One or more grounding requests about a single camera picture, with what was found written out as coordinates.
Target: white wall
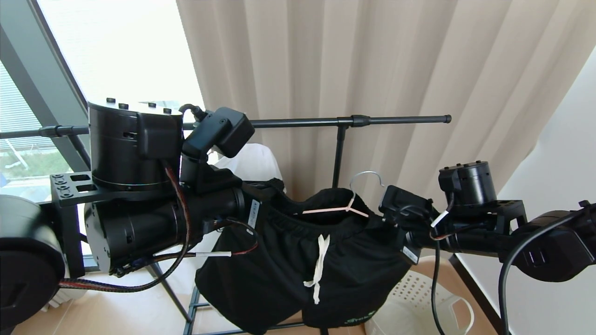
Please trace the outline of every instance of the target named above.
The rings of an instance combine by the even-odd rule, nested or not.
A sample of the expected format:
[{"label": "white wall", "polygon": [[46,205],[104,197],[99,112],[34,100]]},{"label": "white wall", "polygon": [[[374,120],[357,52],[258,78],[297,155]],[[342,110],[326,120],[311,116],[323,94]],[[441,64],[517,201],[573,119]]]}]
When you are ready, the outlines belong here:
[{"label": "white wall", "polygon": [[[524,200],[528,219],[549,210],[578,209],[580,200],[596,201],[596,49],[499,198]],[[501,264],[482,256],[461,259],[498,311]],[[543,283],[512,269],[507,285],[512,331],[596,334],[595,283],[596,266],[565,283]]]}]

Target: white label sticker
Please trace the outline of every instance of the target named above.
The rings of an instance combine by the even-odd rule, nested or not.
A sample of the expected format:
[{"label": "white label sticker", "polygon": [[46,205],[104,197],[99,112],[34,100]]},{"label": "white label sticker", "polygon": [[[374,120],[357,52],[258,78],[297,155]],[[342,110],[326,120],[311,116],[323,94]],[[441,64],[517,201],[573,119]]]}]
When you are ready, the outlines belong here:
[{"label": "white label sticker", "polygon": [[254,226],[257,224],[257,216],[259,216],[259,206],[260,203],[253,199],[253,203],[250,205],[250,215],[249,215],[249,226],[254,229]]},{"label": "white label sticker", "polygon": [[404,255],[406,255],[408,258],[410,258],[412,260],[412,262],[414,262],[414,264],[418,264],[418,258],[412,252],[412,250],[408,249],[407,246],[403,246],[402,252]]}]

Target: clothing rack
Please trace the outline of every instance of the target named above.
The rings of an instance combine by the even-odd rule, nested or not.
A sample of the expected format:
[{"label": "clothing rack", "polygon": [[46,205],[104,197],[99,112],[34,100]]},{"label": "clothing rack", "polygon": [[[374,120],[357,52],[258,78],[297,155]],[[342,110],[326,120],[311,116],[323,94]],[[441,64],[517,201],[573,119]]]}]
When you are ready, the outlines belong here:
[{"label": "clothing rack", "polygon": [[[342,168],[343,144],[346,139],[346,131],[348,128],[361,128],[369,125],[397,125],[397,124],[412,124],[412,123],[449,123],[451,122],[451,115],[443,116],[396,116],[396,117],[369,117],[365,115],[352,115],[347,117],[329,117],[329,118],[311,118],[311,119],[271,119],[271,120],[253,120],[251,124],[254,128],[304,128],[304,127],[337,127],[337,143],[335,162],[333,165],[333,181],[331,187],[338,187],[340,170]],[[193,130],[193,123],[184,123],[184,130]],[[14,132],[0,132],[0,139],[22,138],[22,137],[67,137],[73,144],[79,157],[85,162],[87,167],[91,168],[91,159],[85,150],[82,141],[78,135],[88,134],[89,128],[87,126],[46,126],[36,130],[30,131],[14,131]],[[159,264],[154,263],[146,267],[147,271],[152,277],[157,278],[161,276],[162,270]],[[197,315],[197,309],[210,306],[208,303],[198,302],[200,299],[200,292],[197,286],[193,289],[188,311],[184,309],[182,303],[176,297],[171,286],[167,280],[162,281],[162,286],[172,298],[172,301],[186,320],[183,335],[233,335],[244,334],[242,330],[219,331],[215,333],[193,334],[194,320]],[[270,328],[282,329],[299,327],[304,325],[302,322],[293,322],[288,324],[279,324]],[[328,335],[327,329],[320,329],[321,335]]]}]

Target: green logo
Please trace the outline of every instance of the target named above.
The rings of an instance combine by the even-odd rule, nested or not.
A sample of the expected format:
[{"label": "green logo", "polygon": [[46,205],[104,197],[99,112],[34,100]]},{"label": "green logo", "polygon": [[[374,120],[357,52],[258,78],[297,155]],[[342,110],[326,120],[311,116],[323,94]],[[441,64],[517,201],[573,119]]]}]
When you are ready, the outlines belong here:
[{"label": "green logo", "polygon": [[344,324],[351,324],[351,323],[356,323],[356,322],[363,322],[365,320],[370,319],[371,316],[373,316],[376,312],[377,311],[372,311],[372,312],[368,313],[365,317],[349,319],[346,322],[344,322]]}]

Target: basket handle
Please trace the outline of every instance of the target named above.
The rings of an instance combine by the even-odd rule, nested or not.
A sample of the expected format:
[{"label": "basket handle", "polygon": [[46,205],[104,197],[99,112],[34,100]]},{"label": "basket handle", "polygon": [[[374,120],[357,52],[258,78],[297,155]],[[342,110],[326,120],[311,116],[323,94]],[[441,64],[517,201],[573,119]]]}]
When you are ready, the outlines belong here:
[{"label": "basket handle", "polygon": [[453,313],[453,315],[455,315],[453,305],[460,300],[462,300],[465,303],[465,305],[468,307],[468,311],[470,312],[470,322],[467,324],[467,326],[460,327],[460,325],[458,323],[458,327],[460,328],[460,330],[463,330],[463,328],[464,328],[465,329],[464,334],[466,334],[466,333],[468,333],[468,331],[470,331],[470,329],[472,328],[472,325],[474,325],[474,310],[472,309],[472,305],[467,300],[465,300],[464,298],[459,297],[459,296],[451,296],[451,297],[447,298],[447,300],[445,300],[443,303],[447,304],[449,306],[449,308],[451,308],[451,312]]}]

